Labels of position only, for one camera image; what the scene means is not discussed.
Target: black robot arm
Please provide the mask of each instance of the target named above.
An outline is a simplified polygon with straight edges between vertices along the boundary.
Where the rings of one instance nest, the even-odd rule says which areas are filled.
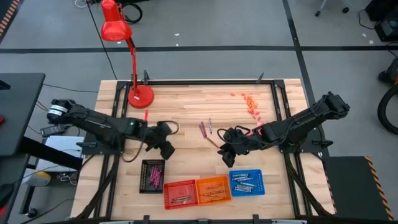
[[[113,118],[78,105],[73,100],[52,100],[51,104],[47,113],[50,124],[72,124],[94,134],[103,144],[118,148],[121,147],[122,139],[143,141],[147,144],[147,151],[153,147],[160,148],[164,159],[168,159],[175,150],[166,140],[169,134],[173,134],[166,122],[158,122],[156,126],[148,127],[147,121]]]
[[[236,155],[246,155],[250,151],[264,150],[278,145],[295,147],[305,140],[308,132],[324,121],[344,118],[348,111],[348,104],[339,95],[329,92],[311,107],[284,121],[273,121],[252,130],[242,126],[227,130],[219,129],[218,136],[225,144],[220,147],[218,153],[223,156],[225,164],[232,167]],[[220,136],[220,131],[225,131],[223,138]]]

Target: desk lamp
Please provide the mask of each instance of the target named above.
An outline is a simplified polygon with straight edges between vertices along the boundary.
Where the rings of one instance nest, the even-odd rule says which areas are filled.
[[[120,4],[114,0],[103,0],[101,3],[104,12],[105,22],[101,28],[101,37],[107,41],[125,40],[129,46],[132,60],[132,88],[128,94],[131,106],[145,108],[154,100],[154,92],[147,85],[137,85],[136,70],[136,46],[131,39],[132,31],[124,20],[124,14]]]

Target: wooden tabletop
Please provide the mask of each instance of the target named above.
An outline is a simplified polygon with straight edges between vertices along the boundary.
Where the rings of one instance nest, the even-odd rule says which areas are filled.
[[[285,80],[287,96],[292,114],[307,108],[300,79]],[[102,81],[95,110],[111,114],[116,81]],[[241,125],[254,128],[261,122],[276,120],[272,92],[269,85],[157,85],[152,87],[154,102],[147,108],[148,121],[155,124],[160,120],[174,120],[180,124],[180,131],[169,136],[175,152],[166,161],[165,179],[167,182],[199,179],[217,175],[228,175],[229,168],[224,164],[217,148],[203,138],[198,125],[206,124],[211,118],[213,134],[209,137],[222,145],[215,131]],[[261,120],[253,119],[241,93],[252,94],[258,104]],[[127,117],[144,118],[145,109],[139,110],[130,105]],[[139,142],[126,142],[126,157],[131,158],[137,151]],[[141,160],[161,159],[159,150],[142,151],[137,160],[125,163],[121,160],[114,195],[112,220],[142,220],[150,215],[151,220],[190,220],[190,219],[252,219],[253,214],[260,218],[293,218],[289,185],[283,155],[276,147],[265,151],[254,151],[246,156],[237,156],[234,165],[239,169],[262,170],[266,194],[255,197],[234,197],[231,202],[209,206],[197,206],[176,210],[165,210],[162,194],[139,194]],[[334,213],[328,184],[322,162],[312,154],[301,155],[307,186],[317,200],[329,212]],[[90,201],[100,179],[103,156],[95,156],[80,172],[71,217],[78,215]],[[298,187],[300,211],[304,214],[301,192]],[[104,194],[101,215],[104,215],[108,191]]]

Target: gray floor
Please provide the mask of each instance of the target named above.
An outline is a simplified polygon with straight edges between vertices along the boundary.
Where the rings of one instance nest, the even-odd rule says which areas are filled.
[[[353,7],[342,14],[340,1],[329,1],[319,18],[314,16],[321,1],[289,0],[298,38],[302,46],[382,45],[373,30],[358,25],[357,13],[370,0],[352,0]],[[88,9],[79,9],[72,0],[25,0],[8,30],[0,49],[57,49],[101,47]],[[139,3],[144,17],[133,25],[133,39],[140,47],[283,45],[293,46],[284,7],[280,0],[150,0]],[[92,6],[98,27],[103,22],[101,8]],[[366,14],[363,23],[372,25]],[[105,42],[107,47],[125,43]],[[377,120],[377,104],[388,87],[376,76],[385,70],[393,56],[385,51],[304,52],[308,74],[318,99],[328,90],[340,94],[350,104],[347,118],[324,124],[325,135],[335,144],[332,156],[373,158],[392,212],[398,213],[395,175],[397,137],[385,131]],[[110,53],[120,79],[130,76],[128,53]],[[138,71],[146,69],[151,78],[301,78],[294,51],[206,51],[139,52]],[[113,79],[104,53],[0,54],[2,72],[44,72],[45,83],[77,90],[97,90],[100,80]],[[74,93],[45,86],[39,100],[49,105],[53,98],[72,98],[94,108],[96,95]],[[389,111],[398,110],[392,102]],[[47,126],[45,113],[34,111],[30,126]],[[76,134],[71,129],[70,135]],[[27,130],[26,136],[41,140]],[[43,187],[32,206],[43,212],[62,200],[72,198],[75,188]],[[19,195],[9,223],[20,223]],[[72,203],[32,222],[64,220]]]

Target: red tray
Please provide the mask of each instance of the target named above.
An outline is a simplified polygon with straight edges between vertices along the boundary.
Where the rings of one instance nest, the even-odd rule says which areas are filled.
[[[195,180],[164,184],[165,209],[185,208],[198,205]]]

